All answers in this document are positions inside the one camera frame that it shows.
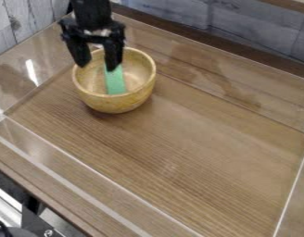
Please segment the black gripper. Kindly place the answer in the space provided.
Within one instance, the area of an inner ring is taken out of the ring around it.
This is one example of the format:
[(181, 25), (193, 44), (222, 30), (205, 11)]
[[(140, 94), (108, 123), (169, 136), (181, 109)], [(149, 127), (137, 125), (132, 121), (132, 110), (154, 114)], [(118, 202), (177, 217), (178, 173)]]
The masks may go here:
[(58, 21), (61, 40), (76, 64), (84, 68), (92, 60), (88, 44), (101, 44), (108, 71), (124, 59), (125, 25), (113, 19), (109, 0), (69, 0), (73, 12)]

